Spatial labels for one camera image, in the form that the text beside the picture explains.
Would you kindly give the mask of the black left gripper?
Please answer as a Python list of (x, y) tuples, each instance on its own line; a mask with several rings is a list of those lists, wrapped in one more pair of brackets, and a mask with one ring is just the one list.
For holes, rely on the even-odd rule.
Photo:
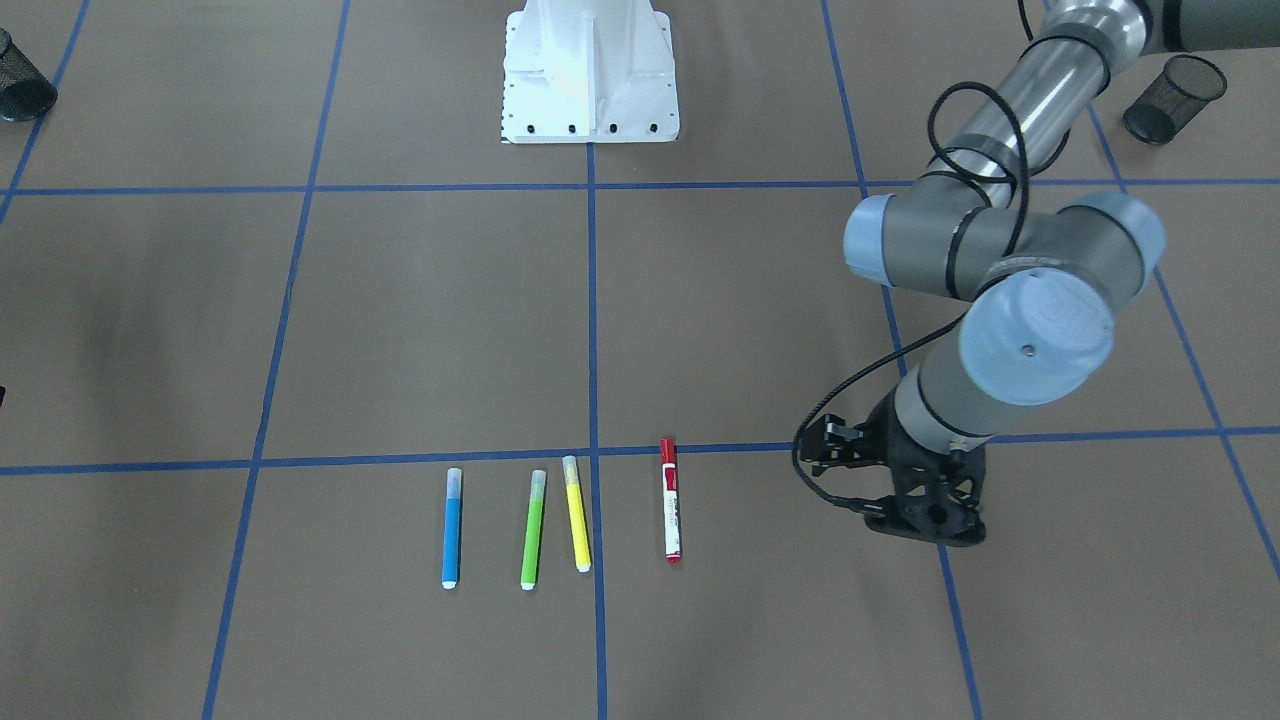
[(887, 468), (893, 477), (925, 470), (925, 451), (899, 420), (895, 392), (886, 395), (868, 418), (849, 425), (835, 414), (822, 414), (797, 433), (799, 447), (854, 448), (801, 448), (800, 464), (809, 466), (812, 477), (820, 477), (836, 468)]

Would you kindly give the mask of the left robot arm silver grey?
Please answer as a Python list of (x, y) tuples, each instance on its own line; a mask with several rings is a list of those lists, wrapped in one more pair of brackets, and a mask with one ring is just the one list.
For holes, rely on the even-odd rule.
[(940, 141), (902, 192), (863, 199), (845, 225), (859, 277), (965, 302), (931, 333), (933, 350), (863, 423), (814, 407), (792, 445), (796, 469), (881, 465), (941, 474), (1038, 407), (1079, 388), (1107, 359), (1116, 315), (1149, 283), (1162, 222), (1117, 192), (1059, 211), (1029, 210), (1030, 183), (1059, 158), (1075, 119), (1140, 58), (1277, 46), (1275, 1), (1053, 1), (963, 129)]

